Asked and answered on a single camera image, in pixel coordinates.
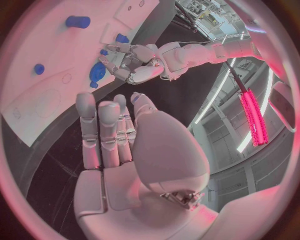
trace black floor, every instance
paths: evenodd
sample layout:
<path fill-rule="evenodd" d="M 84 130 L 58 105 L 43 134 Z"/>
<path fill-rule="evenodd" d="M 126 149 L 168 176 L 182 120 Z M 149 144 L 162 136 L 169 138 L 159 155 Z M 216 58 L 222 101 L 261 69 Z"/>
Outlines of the black floor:
<path fill-rule="evenodd" d="M 156 44 L 160 47 L 175 41 L 202 39 L 171 23 Z M 123 94 L 129 99 L 133 92 L 144 93 L 159 110 L 169 113 L 188 126 L 207 97 L 220 68 L 219 64 L 207 63 L 189 69 L 176 81 L 169 82 L 157 77 L 141 85 L 124 84 L 102 100 L 112 100 L 116 94 Z M 27 200 L 34 210 L 69 240 L 86 239 L 76 222 L 73 209 L 75 185 L 82 170 L 82 138 L 78 119 L 44 156 L 27 194 Z"/>

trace led light strip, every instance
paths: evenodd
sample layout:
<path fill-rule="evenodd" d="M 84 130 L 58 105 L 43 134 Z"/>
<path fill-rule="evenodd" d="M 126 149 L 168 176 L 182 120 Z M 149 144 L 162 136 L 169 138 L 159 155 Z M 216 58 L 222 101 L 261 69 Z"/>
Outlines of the led light strip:
<path fill-rule="evenodd" d="M 241 36 L 240 36 L 240 39 L 242 40 L 243 37 L 244 37 L 244 31 L 242 32 Z M 230 64 L 230 66 L 234 66 L 235 64 L 235 61 L 236 61 L 236 57 L 232 59 L 232 62 Z M 221 91 L 224 83 L 226 82 L 228 76 L 230 74 L 230 70 L 228 69 L 228 71 L 226 72 L 220 86 L 218 87 L 218 89 L 216 90 L 216 92 L 214 93 L 214 95 L 212 96 L 212 99 L 209 101 L 209 103 L 207 104 L 207 106 L 204 108 L 203 112 L 200 114 L 200 116 L 197 118 L 197 120 L 195 121 L 195 124 L 198 124 L 200 122 L 200 120 L 203 118 L 203 116 L 206 114 L 206 112 L 208 111 L 208 109 L 210 109 L 211 105 L 213 104 L 213 102 L 215 101 L 216 97 L 218 96 L 219 92 Z"/>
<path fill-rule="evenodd" d="M 269 69 L 269 76 L 268 76 L 268 82 L 267 82 L 267 86 L 266 86 L 266 91 L 265 91 L 265 95 L 264 95 L 264 99 L 260 108 L 260 112 L 261 115 L 264 116 L 267 106 L 268 106 L 268 101 L 269 101 L 269 96 L 271 93 L 271 89 L 272 89 L 272 82 L 273 82 L 273 71 L 271 70 L 271 68 Z M 241 144 L 238 146 L 237 150 L 241 153 L 244 151 L 244 149 L 247 147 L 247 145 L 249 144 L 249 142 L 251 141 L 252 137 L 251 137 L 251 132 L 249 131 L 248 134 L 246 135 L 246 137 L 244 138 L 244 140 L 241 142 Z"/>

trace red light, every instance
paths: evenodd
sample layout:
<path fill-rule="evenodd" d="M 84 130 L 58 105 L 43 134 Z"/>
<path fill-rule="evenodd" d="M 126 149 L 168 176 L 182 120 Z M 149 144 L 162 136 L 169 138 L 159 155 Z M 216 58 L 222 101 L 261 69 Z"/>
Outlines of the red light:
<path fill-rule="evenodd" d="M 259 104 L 251 89 L 239 96 L 249 124 L 253 147 L 268 143 L 268 134 Z"/>

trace robotic hand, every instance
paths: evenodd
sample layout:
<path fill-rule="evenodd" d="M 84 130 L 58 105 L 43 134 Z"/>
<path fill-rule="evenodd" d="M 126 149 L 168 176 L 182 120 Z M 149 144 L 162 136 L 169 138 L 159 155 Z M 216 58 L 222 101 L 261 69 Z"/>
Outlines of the robotic hand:
<path fill-rule="evenodd" d="M 204 152 L 184 125 L 146 95 L 135 92 L 130 101 L 134 125 L 123 95 L 99 104 L 101 159 L 94 97 L 77 95 L 86 168 L 74 195 L 78 224 L 88 239 L 143 239 L 145 233 L 169 239 L 187 223 L 204 234 L 218 215 L 200 203 L 210 177 Z M 157 229 L 153 224 L 162 214 L 166 227 Z M 201 228 L 191 221 L 195 215 L 205 223 Z"/>
<path fill-rule="evenodd" d="M 176 80 L 189 68 L 204 63 L 222 63 L 229 58 L 256 57 L 262 59 L 259 51 L 252 40 L 234 40 L 222 44 L 219 41 L 206 45 L 199 43 L 186 44 L 181 42 L 170 42 L 157 48 L 154 44 L 130 45 L 120 43 L 119 45 L 108 45 L 107 49 L 113 52 L 129 54 L 127 58 L 137 59 L 146 66 L 140 66 L 133 72 L 127 69 L 117 68 L 109 62 L 104 55 L 99 60 L 107 70 L 117 78 L 129 84 L 141 84 L 160 75 L 163 80 Z"/>

